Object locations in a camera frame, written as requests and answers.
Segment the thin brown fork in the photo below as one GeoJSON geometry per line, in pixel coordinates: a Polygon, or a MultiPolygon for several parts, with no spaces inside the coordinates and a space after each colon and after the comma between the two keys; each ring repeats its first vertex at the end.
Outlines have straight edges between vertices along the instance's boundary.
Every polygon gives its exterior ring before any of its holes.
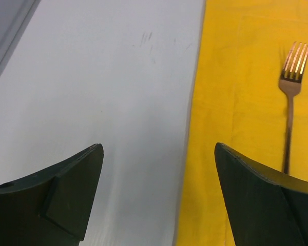
{"type": "Polygon", "coordinates": [[[290,173],[291,139],[294,118],[294,97],[301,92],[301,83],[308,58],[308,44],[294,42],[279,77],[279,89],[287,98],[287,122],[285,151],[283,158],[283,173],[290,173]]]}

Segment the yellow Pikachu cloth placemat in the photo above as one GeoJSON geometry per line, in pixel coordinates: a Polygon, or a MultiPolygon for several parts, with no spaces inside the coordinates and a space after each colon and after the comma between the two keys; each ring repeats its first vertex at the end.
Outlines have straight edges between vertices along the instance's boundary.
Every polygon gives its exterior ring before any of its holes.
{"type": "MultiPolygon", "coordinates": [[[[279,75],[308,44],[308,1],[207,1],[176,245],[233,245],[215,165],[222,142],[280,170],[287,99],[279,75]]],[[[294,99],[291,175],[308,181],[308,59],[294,99]]]]}

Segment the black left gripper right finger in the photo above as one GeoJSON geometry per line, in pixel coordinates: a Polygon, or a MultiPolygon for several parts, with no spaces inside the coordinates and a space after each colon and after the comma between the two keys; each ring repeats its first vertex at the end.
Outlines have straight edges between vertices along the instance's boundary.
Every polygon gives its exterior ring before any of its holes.
{"type": "Polygon", "coordinates": [[[217,143],[215,163],[236,245],[308,245],[308,182],[217,143]]]}

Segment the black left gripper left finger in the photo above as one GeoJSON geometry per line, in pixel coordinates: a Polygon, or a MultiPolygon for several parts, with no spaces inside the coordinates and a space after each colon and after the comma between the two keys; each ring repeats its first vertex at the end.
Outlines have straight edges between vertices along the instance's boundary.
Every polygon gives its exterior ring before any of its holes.
{"type": "Polygon", "coordinates": [[[94,144],[0,185],[0,245],[79,245],[85,239],[104,159],[94,144]]]}

